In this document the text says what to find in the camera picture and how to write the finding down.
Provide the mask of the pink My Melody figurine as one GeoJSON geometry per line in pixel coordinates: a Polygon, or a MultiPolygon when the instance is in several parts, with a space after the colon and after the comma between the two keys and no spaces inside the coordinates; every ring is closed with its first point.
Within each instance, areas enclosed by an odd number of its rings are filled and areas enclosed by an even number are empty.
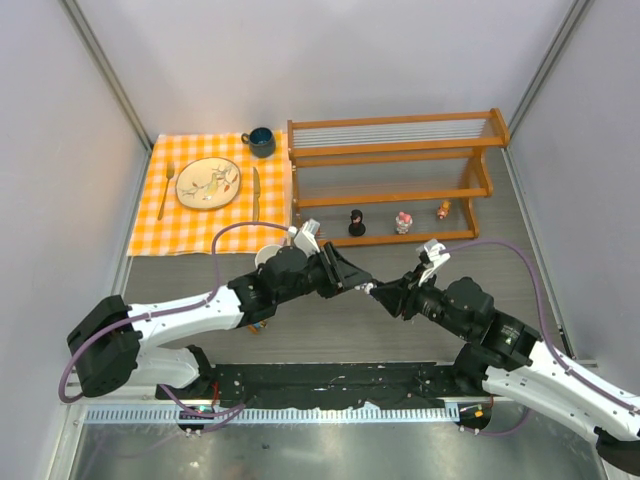
{"type": "Polygon", "coordinates": [[[399,212],[395,218],[395,231],[399,235],[407,234],[413,224],[413,218],[406,212],[399,212]]]}

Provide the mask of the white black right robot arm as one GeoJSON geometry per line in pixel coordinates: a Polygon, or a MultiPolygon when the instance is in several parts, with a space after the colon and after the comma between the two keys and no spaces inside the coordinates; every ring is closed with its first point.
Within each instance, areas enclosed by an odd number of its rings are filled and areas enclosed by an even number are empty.
{"type": "Polygon", "coordinates": [[[444,290],[433,279],[409,277],[365,290],[392,316],[422,315],[463,340],[453,364],[463,391],[516,401],[594,444],[607,463],[638,475],[638,396],[607,383],[544,342],[536,329],[496,309],[493,297],[471,278],[444,290]]]}

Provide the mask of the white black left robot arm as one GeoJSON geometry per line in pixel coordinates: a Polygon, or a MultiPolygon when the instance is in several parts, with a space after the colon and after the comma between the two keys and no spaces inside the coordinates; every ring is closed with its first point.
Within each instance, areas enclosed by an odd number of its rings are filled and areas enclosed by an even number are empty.
{"type": "Polygon", "coordinates": [[[101,397],[126,384],[189,389],[205,376],[206,357],[196,348],[169,350],[168,343],[253,325],[283,303],[311,293],[333,298],[373,280],[330,243],[310,253],[268,245],[255,265],[213,292],[164,303],[102,299],[67,337],[82,395],[101,397]]]}

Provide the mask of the pink mug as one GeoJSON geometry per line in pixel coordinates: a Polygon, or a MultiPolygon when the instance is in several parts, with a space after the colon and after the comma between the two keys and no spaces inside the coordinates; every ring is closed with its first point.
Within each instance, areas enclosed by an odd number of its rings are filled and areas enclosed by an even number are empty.
{"type": "Polygon", "coordinates": [[[282,248],[283,248],[283,245],[281,244],[269,244],[262,247],[255,255],[255,258],[254,258],[255,267],[259,268],[261,265],[264,265],[269,259],[274,257],[282,248]]]}

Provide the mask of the black purple Kuromi figurine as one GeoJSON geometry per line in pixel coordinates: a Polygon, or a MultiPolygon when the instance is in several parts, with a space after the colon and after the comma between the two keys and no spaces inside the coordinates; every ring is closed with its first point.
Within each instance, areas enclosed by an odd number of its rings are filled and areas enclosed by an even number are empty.
{"type": "Polygon", "coordinates": [[[374,290],[375,288],[376,288],[376,284],[373,282],[363,283],[355,287],[357,291],[361,291],[366,295],[371,295],[371,291],[374,290]]]}

